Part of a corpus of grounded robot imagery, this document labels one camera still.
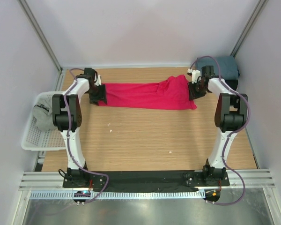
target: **white wall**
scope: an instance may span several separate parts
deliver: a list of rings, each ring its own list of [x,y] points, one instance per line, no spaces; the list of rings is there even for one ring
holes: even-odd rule
[[[27,0],[62,66],[229,55],[257,0]]]
[[[268,1],[237,55],[240,90],[252,109],[248,133],[257,160],[281,195],[281,0]]]
[[[0,225],[10,224],[16,192],[35,153],[21,149],[21,138],[36,95],[52,90],[57,70],[20,5],[0,1]]]

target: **white basket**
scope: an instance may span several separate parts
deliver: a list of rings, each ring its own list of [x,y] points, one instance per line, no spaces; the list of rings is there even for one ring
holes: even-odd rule
[[[40,93],[35,104],[42,98],[52,97],[54,94],[62,94],[63,91],[49,91]],[[24,150],[32,151],[56,151],[66,149],[65,142],[60,132],[56,130],[42,131],[36,127],[37,119],[32,115],[26,124],[21,146]]]

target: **red cloth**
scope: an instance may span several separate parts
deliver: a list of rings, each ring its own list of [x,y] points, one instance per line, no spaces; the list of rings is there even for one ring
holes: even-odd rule
[[[160,83],[105,83],[107,105],[147,109],[196,109],[189,100],[188,80],[184,75],[171,76]]]

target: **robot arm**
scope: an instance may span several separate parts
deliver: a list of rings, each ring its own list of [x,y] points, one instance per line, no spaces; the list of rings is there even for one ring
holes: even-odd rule
[[[237,95],[228,90],[224,85],[223,79],[212,76],[212,67],[202,68],[204,77],[198,70],[188,70],[192,75],[192,81],[189,82],[190,100],[194,100],[206,95],[207,91],[212,92],[218,97],[218,103],[214,114],[214,123],[217,127],[217,137],[211,155],[203,166],[203,179],[208,181],[223,180],[226,176],[226,167],[223,158],[227,161],[230,147],[237,133],[233,133],[242,127],[247,120],[247,106],[245,102]]]
[[[62,94],[55,94],[52,97],[52,115],[53,123],[61,132],[66,143],[68,156],[67,177],[76,179],[75,181],[89,180],[89,174],[82,171],[72,160],[69,152],[71,151],[74,160],[87,170],[87,164],[83,157],[80,143],[80,126],[82,124],[82,113],[80,108],[83,94],[89,94],[89,102],[98,104],[99,101],[106,102],[105,85],[101,85],[100,76],[92,68],[85,68],[84,74],[76,76],[73,84]],[[67,103],[71,113],[71,130],[69,129],[69,117],[66,110],[64,96],[67,97]]]

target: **wooden surface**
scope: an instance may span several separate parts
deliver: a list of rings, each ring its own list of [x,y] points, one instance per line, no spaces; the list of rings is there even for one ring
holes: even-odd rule
[[[186,68],[98,69],[106,83],[160,82]],[[69,71],[63,90],[73,82]],[[99,107],[81,100],[81,147],[93,171],[201,169],[210,155],[217,129],[212,93],[195,100],[196,110],[152,110]],[[227,163],[236,169],[256,168],[245,131],[232,143]],[[66,170],[65,150],[48,151],[42,171]]]

